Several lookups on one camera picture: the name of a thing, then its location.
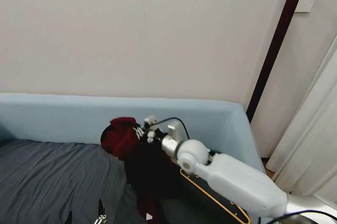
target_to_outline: white curtain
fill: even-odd
[[[337,202],[337,37],[267,168],[287,192]]]

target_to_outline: white wall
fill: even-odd
[[[284,2],[0,0],[0,91],[217,99],[247,106]],[[296,16],[282,47],[280,60],[288,61],[276,62],[279,74],[292,60],[303,68],[296,81],[272,72],[270,94],[262,97],[265,105],[253,121],[263,156],[294,112],[293,96],[300,102],[324,56],[317,54],[334,38],[324,36],[336,30],[336,5],[327,2],[317,0],[309,17]],[[307,26],[309,18],[318,21]],[[305,48],[305,40],[316,36],[317,45]],[[279,97],[281,87],[295,92]]]
[[[337,0],[295,13],[252,121],[261,156],[281,139],[337,35]]]

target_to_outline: light blue headboard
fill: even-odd
[[[142,123],[151,114],[158,120],[179,117],[192,139],[263,171],[243,107],[224,101],[3,93],[0,139],[99,144],[111,119],[132,116]]]

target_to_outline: wall switch plate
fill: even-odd
[[[315,0],[300,0],[295,12],[310,12]]]

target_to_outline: bed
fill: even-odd
[[[72,223],[94,223],[100,199],[109,224],[145,223],[123,162],[99,143],[112,118],[141,122],[151,114],[178,116],[192,138],[263,171],[237,103],[0,94],[0,223],[64,223],[70,211]],[[237,223],[211,209],[201,211],[188,194],[161,204],[168,223]]]

